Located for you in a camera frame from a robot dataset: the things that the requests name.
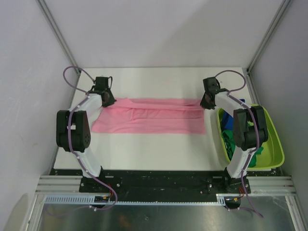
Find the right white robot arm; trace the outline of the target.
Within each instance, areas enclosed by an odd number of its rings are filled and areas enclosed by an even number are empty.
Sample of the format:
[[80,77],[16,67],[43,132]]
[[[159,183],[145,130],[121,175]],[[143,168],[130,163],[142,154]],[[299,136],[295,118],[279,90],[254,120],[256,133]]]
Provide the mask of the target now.
[[233,118],[236,147],[225,169],[228,177],[222,181],[223,190],[233,193],[239,188],[238,180],[246,175],[252,156],[268,140],[265,112],[262,106],[250,106],[233,97],[227,89],[220,87],[215,77],[205,78],[203,85],[205,92],[200,106],[208,110],[221,108]]

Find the pink t shirt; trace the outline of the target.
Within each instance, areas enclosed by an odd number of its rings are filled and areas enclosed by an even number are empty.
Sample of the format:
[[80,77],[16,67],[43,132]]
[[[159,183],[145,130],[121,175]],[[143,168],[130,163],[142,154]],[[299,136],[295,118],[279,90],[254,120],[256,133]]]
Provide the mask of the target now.
[[204,109],[196,99],[118,98],[113,105],[102,109],[91,131],[204,135]]

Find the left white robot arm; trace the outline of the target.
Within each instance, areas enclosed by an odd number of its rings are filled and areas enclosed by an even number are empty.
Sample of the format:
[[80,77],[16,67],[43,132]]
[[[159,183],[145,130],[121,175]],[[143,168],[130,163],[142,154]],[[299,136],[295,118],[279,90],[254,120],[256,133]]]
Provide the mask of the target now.
[[56,114],[57,146],[76,157],[83,176],[91,178],[89,186],[98,193],[106,188],[106,180],[100,177],[102,166],[90,149],[90,117],[116,102],[111,92],[112,83],[112,76],[96,77],[94,85],[77,105]]

